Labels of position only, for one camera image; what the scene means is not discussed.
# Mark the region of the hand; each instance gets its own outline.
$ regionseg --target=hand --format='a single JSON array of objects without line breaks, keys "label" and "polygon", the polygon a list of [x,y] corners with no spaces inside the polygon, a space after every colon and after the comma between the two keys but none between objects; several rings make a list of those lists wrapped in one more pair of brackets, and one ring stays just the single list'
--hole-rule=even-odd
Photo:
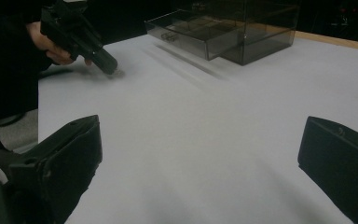
[{"label": "hand", "polygon": [[[54,42],[48,39],[47,36],[40,33],[40,21],[28,23],[25,26],[36,47],[40,50],[45,50],[46,56],[49,57],[53,62],[62,65],[74,62],[71,59],[71,54],[68,51],[60,48],[54,44]],[[85,64],[90,66],[92,65],[92,61],[85,59]]]}]

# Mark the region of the black wall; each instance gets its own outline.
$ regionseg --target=black wall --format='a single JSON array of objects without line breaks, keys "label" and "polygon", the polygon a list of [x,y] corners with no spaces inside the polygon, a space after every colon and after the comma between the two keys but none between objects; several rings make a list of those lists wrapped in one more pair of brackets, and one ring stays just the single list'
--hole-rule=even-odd
[{"label": "black wall", "polygon": [[[171,11],[171,0],[93,0],[85,15],[107,44],[144,35],[145,20]],[[358,0],[302,0],[297,30],[358,41]]]}]

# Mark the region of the white table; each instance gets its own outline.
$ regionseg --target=white table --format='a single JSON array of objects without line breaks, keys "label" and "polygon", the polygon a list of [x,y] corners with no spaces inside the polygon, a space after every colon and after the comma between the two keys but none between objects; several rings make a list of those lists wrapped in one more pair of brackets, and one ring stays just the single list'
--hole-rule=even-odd
[{"label": "white table", "polygon": [[351,223],[298,168],[308,116],[358,132],[358,49],[296,38],[240,66],[152,36],[39,84],[39,142],[97,114],[103,162],[67,223]]}]

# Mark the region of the person's arm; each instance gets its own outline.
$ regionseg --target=person's arm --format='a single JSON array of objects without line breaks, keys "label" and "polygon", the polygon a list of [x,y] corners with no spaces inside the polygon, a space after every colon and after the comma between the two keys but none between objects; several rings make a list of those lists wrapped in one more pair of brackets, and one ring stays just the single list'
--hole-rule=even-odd
[{"label": "person's arm", "polygon": [[34,74],[48,69],[51,64],[46,52],[30,37],[21,15],[0,15],[0,70]]}]

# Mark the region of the transparent acrylic container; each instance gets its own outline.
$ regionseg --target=transparent acrylic container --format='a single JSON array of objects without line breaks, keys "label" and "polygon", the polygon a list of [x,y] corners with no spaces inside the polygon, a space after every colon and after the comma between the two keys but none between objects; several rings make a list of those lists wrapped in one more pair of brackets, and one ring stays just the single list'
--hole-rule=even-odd
[{"label": "transparent acrylic container", "polygon": [[245,65],[293,44],[300,0],[172,2],[174,12],[145,21],[147,33],[206,60]]}]

